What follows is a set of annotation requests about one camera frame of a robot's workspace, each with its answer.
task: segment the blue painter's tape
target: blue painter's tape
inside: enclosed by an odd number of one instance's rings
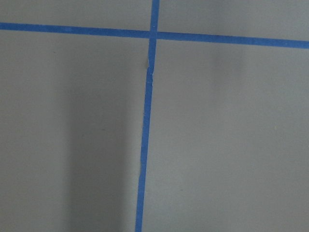
[[[159,4],[160,4],[159,0],[153,0],[152,10],[151,10],[150,35],[149,35],[150,37],[149,37],[149,47],[148,47],[149,67],[147,69],[146,87],[145,87],[144,119],[143,119],[143,131],[142,131],[142,137],[141,137],[140,177],[139,177],[139,186],[138,186],[138,194],[137,194],[135,232],[141,232],[142,230]]]
[[[38,25],[38,24],[19,24],[19,23],[0,23],[0,29],[1,30],[18,30],[18,31],[80,34],[80,35],[100,35],[100,36],[132,37],[132,38],[149,38],[149,31],[143,31],[143,30],[83,28],[83,27],[68,27],[68,26]]]
[[[309,49],[309,41],[267,39],[267,38],[226,36],[226,35],[205,35],[205,34],[190,34],[190,33],[175,33],[175,32],[158,32],[157,39]]]

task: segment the gray floor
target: gray floor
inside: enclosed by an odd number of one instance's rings
[[[0,22],[148,30],[151,0]],[[161,0],[159,31],[309,40],[308,2]],[[148,40],[0,30],[0,231],[133,232]],[[309,50],[157,41],[143,232],[307,232]]]
[[[134,231],[148,41],[0,37],[1,231]]]
[[[308,50],[159,41],[144,232],[306,232]]]

